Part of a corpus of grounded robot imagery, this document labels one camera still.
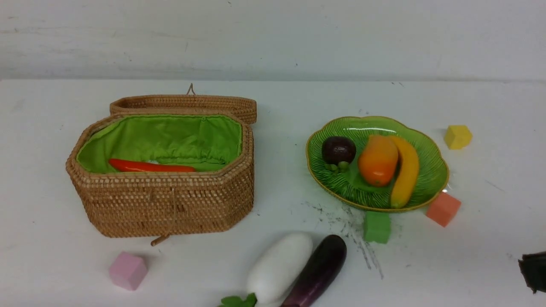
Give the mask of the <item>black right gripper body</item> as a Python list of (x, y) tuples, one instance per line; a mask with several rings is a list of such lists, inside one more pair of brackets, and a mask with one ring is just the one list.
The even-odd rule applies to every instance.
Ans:
[(546, 293), (546, 252), (523, 254), (518, 265), (525, 284), (533, 294)]

